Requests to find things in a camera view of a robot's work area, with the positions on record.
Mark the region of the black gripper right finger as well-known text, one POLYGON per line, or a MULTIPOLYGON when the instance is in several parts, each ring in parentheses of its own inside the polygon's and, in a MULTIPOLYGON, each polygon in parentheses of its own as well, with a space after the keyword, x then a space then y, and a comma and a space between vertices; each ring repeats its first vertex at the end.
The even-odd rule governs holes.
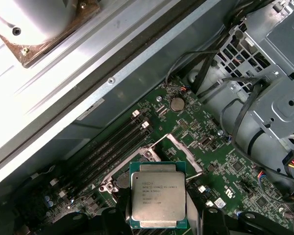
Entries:
POLYGON ((195 235, 294 235, 294 232, 253 211, 232 218, 219 208, 205 205, 199 193, 191 188, 186 189, 186 210, 195 235))

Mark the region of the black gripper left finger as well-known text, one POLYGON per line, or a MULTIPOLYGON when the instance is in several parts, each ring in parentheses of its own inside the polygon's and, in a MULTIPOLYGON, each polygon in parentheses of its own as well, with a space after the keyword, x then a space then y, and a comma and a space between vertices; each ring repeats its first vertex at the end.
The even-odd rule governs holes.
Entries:
POLYGON ((91 209, 87 202, 92 198, 91 190, 73 200, 86 205, 85 212, 70 212, 48 226, 49 235, 132 235, 133 230, 129 225, 130 216, 130 176, 125 177, 127 185, 114 192, 117 202, 113 207, 91 209))

